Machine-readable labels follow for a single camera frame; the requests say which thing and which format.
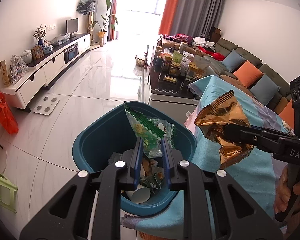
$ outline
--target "human hand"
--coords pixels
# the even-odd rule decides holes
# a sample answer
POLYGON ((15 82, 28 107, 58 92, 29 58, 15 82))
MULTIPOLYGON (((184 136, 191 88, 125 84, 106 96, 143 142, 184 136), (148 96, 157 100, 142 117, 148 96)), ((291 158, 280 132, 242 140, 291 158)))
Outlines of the human hand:
MULTIPOLYGON (((286 166, 280 176, 279 185, 275 190, 275 200, 274 200, 274 212, 277 214, 279 211, 285 212, 288 207, 288 202, 291 197, 290 189, 287 186, 288 180, 288 167, 286 166)), ((300 195, 300 182, 293 186, 293 192, 296 195, 300 195)), ((300 211, 300 203, 297 206, 296 211, 300 211)))

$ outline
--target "paper cup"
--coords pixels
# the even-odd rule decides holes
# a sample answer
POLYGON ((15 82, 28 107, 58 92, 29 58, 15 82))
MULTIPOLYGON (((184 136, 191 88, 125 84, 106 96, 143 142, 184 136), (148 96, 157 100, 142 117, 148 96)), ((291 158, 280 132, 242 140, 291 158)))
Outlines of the paper cup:
POLYGON ((142 185, 138 185, 135 191, 126 191, 128 197, 130 198, 131 202, 136 204, 141 204, 146 202, 151 195, 150 190, 147 187, 142 185))

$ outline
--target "gold foil wrapper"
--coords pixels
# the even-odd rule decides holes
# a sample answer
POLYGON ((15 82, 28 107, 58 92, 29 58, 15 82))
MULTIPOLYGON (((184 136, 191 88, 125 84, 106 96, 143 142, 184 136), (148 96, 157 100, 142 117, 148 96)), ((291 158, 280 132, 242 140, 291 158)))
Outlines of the gold foil wrapper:
POLYGON ((250 144, 226 140, 223 134, 223 127, 230 123, 250 127, 248 118, 235 98, 233 90, 225 93, 203 108, 194 121, 194 124, 201 129, 207 139, 221 145, 219 149, 221 169, 248 157, 254 147, 250 144))

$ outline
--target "trash bin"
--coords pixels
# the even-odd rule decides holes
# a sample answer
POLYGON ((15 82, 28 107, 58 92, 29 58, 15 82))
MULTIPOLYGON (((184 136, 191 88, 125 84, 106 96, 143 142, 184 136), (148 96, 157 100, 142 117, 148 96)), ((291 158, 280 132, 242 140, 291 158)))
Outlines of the trash bin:
MULTIPOLYGON (((184 127, 156 110, 155 108, 141 103, 128 102, 127 106, 139 111, 146 116, 167 120, 175 124, 174 146, 180 150, 185 160, 191 161, 197 146, 193 134, 184 127)), ((111 110, 100 119, 95 121, 74 141, 72 155, 79 170, 88 172, 101 171, 108 165, 112 153, 123 154, 124 151, 134 149, 137 138, 127 119, 124 104, 111 110)), ((142 204, 135 204, 125 197, 121 197, 121 209, 127 213, 146 216, 153 215, 163 210, 177 194, 167 188, 163 182, 161 190, 155 196, 142 204)))

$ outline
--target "curtain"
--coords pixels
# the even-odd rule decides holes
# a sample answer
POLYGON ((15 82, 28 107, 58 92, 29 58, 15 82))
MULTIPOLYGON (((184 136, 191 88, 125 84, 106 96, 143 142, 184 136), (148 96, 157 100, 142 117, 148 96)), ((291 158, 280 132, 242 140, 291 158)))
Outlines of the curtain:
MULTIPOLYGON (((112 0, 110 15, 116 14, 116 12, 117 12, 117 0, 112 0)), ((111 20, 109 22, 108 40, 114 40, 115 39, 114 30, 110 27, 111 24, 115 24, 114 16, 113 17, 111 16, 111 20)))
POLYGON ((162 15, 159 34, 169 34, 179 0, 167 0, 162 15))
POLYGON ((217 27, 225 0, 179 0, 170 35, 208 37, 217 27))

